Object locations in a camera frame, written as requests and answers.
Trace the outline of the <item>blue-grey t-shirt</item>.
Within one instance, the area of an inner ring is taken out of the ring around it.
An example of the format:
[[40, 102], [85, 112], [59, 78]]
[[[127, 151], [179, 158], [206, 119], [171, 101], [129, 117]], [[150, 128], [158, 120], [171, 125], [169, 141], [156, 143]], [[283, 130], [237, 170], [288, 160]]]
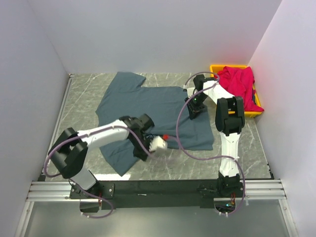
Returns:
[[208, 111], [190, 120], [188, 109], [183, 107], [182, 88], [143, 87], [145, 80], [138, 74], [118, 72], [96, 109], [98, 125], [107, 125], [123, 116], [138, 118], [147, 114], [154, 122], [149, 134], [178, 136], [186, 150], [211, 151], [214, 136]]

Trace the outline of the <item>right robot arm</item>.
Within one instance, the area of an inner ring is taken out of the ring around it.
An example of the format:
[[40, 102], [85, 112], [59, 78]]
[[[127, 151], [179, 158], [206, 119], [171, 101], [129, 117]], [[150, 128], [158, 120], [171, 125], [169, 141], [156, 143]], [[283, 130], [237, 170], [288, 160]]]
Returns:
[[234, 96], [219, 84], [219, 76], [205, 77], [204, 72], [196, 73], [193, 79], [194, 88], [183, 89], [187, 91], [185, 99], [189, 111], [189, 118], [195, 119], [205, 109], [204, 101], [210, 98], [216, 103], [215, 125], [220, 133], [222, 144], [222, 160], [217, 179], [217, 193], [228, 197], [242, 189], [238, 165], [238, 143], [242, 129], [245, 125], [243, 99]]

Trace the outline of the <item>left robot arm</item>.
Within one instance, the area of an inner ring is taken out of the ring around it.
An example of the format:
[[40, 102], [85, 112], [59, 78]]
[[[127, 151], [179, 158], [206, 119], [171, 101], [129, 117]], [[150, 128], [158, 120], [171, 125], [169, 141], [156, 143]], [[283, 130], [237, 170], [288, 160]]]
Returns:
[[75, 131], [68, 128], [48, 152], [44, 173], [47, 177], [54, 177], [47, 173], [48, 162], [52, 161], [59, 175], [80, 186], [85, 197], [94, 198], [99, 192], [99, 184], [95, 176], [84, 167], [87, 153], [114, 142], [129, 140], [134, 146], [133, 155], [145, 161], [150, 154], [152, 140], [144, 133], [152, 127], [152, 119], [143, 114], [138, 118], [123, 116], [112, 123], [90, 130]]

